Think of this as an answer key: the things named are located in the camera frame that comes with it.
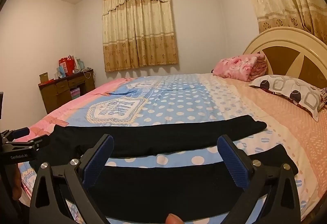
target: wall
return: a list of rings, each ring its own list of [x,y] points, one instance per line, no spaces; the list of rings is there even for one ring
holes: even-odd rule
[[[77,54],[96,72],[96,86],[114,78],[209,73],[225,56],[225,26],[220,0],[172,0],[179,64],[106,73],[102,49],[102,2],[77,4]]]
[[[259,34],[252,0],[221,0],[226,26],[226,56],[240,55]]]
[[[53,78],[74,53],[75,6],[60,0],[7,0],[0,12],[0,129],[30,126],[46,115],[39,75]]]

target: patterned pillowcase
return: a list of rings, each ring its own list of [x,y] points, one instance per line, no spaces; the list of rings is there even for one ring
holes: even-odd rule
[[[321,90],[307,82],[289,76],[267,75],[253,80],[249,86],[259,87],[276,95],[283,95],[311,113],[318,122],[318,111],[327,101],[327,89]]]
[[[324,107],[327,108],[327,88],[323,88],[323,89],[319,89],[320,92],[323,94],[323,98],[324,98],[324,102],[325,102],[325,105]]]

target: blue gripper pad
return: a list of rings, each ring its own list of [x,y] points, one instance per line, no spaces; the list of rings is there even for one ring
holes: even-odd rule
[[[253,170],[249,164],[250,158],[245,152],[245,157],[242,157],[240,153],[242,150],[239,150],[226,135],[218,138],[217,148],[236,186],[246,189],[249,186],[249,176],[251,176]]]
[[[113,138],[108,136],[84,169],[82,184],[86,190],[95,184],[112,151]]]

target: pink patterned blanket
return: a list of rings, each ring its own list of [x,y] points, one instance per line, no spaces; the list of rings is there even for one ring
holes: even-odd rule
[[[246,54],[220,60],[213,70],[213,74],[222,78],[251,82],[263,76],[267,67],[265,55]]]
[[[115,91],[120,85],[125,84],[126,82],[131,81],[132,79],[116,79],[108,83],[103,84],[102,86],[94,89],[93,91],[77,98],[71,100],[60,108],[54,110],[42,120],[36,124],[29,127],[29,135],[17,139],[17,142],[24,142],[36,138],[40,135],[50,135],[53,132],[55,125],[67,126],[69,123],[66,120],[74,114],[76,111],[83,108],[86,104],[94,101],[97,97],[100,96],[109,96],[109,92]]]

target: cable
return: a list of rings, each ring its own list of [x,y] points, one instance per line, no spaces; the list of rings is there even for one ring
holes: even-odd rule
[[[94,80],[94,86],[95,86],[95,83],[96,83],[96,73],[93,71],[93,80]]]
[[[92,70],[92,68],[88,67],[88,68],[86,68],[86,69],[82,69],[81,71],[83,72],[84,76],[85,76],[87,79],[89,79],[89,78],[91,78],[92,74],[91,74],[90,72],[87,72],[87,70]]]

